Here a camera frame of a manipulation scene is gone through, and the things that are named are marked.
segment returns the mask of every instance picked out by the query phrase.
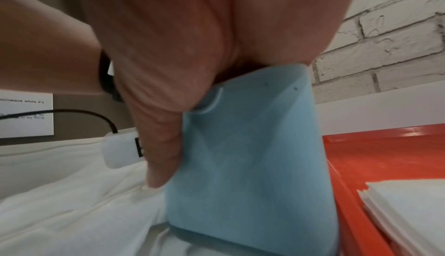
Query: white sign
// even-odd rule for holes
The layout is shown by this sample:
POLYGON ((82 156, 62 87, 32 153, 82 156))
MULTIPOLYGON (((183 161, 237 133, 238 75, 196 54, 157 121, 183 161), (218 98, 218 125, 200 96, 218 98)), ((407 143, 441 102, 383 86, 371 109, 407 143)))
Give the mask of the white sign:
MULTIPOLYGON (((53 109, 52 94, 0 90, 0 116, 53 109)), ((53 114, 0 120, 0 138, 54 135, 53 114)))

